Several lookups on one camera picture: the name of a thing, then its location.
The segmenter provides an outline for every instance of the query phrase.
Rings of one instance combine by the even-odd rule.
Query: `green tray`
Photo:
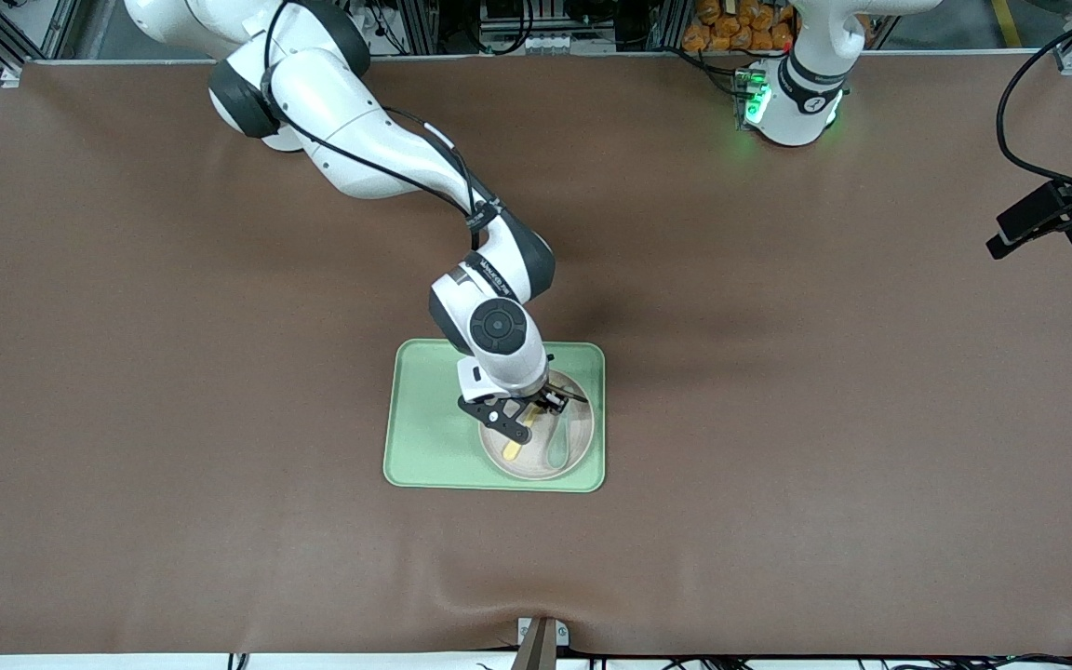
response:
[[[595,437],[577,467],[541,482],[506,475],[477,436],[477,422],[458,408],[458,349],[444,340],[408,340],[396,353],[387,415],[384,476],[397,487],[589,493],[607,476],[607,362],[593,344],[546,342],[553,368],[586,391],[595,407]]]

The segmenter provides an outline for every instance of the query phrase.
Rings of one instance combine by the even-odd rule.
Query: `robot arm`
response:
[[[863,54],[864,29],[857,14],[905,16],[926,12],[941,0],[794,0],[801,32],[787,57],[761,60],[765,98],[748,125],[778,145],[816,140],[834,122],[843,85]]]
[[[137,1],[129,0],[129,9]],[[459,406],[524,444],[531,430],[518,416],[528,404],[557,413],[570,399],[584,402],[549,384],[544,340],[523,309],[553,283],[556,262],[545,240],[465,168],[440,132],[430,126],[437,139],[426,139],[391,120],[362,85],[370,55],[342,10],[322,0],[243,5],[252,12],[241,21],[251,39],[209,77],[209,96],[226,123],[272,148],[302,149],[333,187],[354,198],[425,190],[459,208],[476,237],[488,235],[429,293],[429,313],[464,355],[458,363]],[[205,16],[202,8],[193,12],[199,25],[235,38],[234,14],[202,23]]]

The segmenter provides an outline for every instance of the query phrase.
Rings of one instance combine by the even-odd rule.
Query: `green led light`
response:
[[[763,109],[766,109],[766,104],[772,100],[772,89],[769,86],[763,85],[756,95],[754,95],[747,102],[747,120],[748,123],[758,123],[763,119]]]
[[[842,101],[843,101],[843,92],[842,90],[839,90],[837,98],[834,98],[834,103],[831,103],[830,105],[830,116],[825,117],[825,125],[833,123],[834,119],[837,118],[837,104]]]

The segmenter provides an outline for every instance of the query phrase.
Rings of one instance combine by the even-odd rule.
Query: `black label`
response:
[[[470,215],[465,220],[465,226],[467,226],[468,232],[477,233],[486,228],[490,222],[494,221],[495,217],[498,217],[498,208],[501,208],[502,204],[497,199],[477,203],[474,207],[473,215]]]
[[[816,84],[817,86],[830,86],[834,84],[843,84],[846,81],[846,75],[850,72],[845,72],[842,74],[818,74],[812,69],[806,68],[801,64],[801,60],[796,59],[796,51],[788,51],[788,65],[792,65],[792,70],[795,71],[796,76],[809,84]]]
[[[490,281],[490,285],[492,285],[497,296],[504,298],[516,297],[516,293],[511,291],[511,285],[507,284],[507,280],[503,279],[503,276],[498,274],[497,270],[494,270],[494,266],[482,254],[477,253],[477,251],[465,254],[465,265],[474,268],[474,271],[479,272],[486,280]]]
[[[845,80],[846,75],[843,74],[830,84],[843,84]],[[796,103],[796,109],[803,115],[821,114],[837,98],[838,93],[842,93],[842,89],[837,86],[830,90],[804,88],[804,86],[796,84],[796,80],[792,77],[792,73],[788,72],[787,63],[779,65],[779,90],[783,90],[784,94]]]

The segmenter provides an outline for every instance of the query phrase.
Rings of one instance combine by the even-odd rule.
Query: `brown tabletop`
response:
[[[1072,250],[1022,56],[868,57],[817,145],[668,59],[376,64],[561,259],[608,360],[590,495],[405,490],[396,348],[465,251],[227,129],[207,66],[0,93],[0,653],[407,652],[555,615],[593,653],[1072,653]],[[1012,144],[1072,173],[1072,77]],[[455,399],[434,399],[448,403]]]

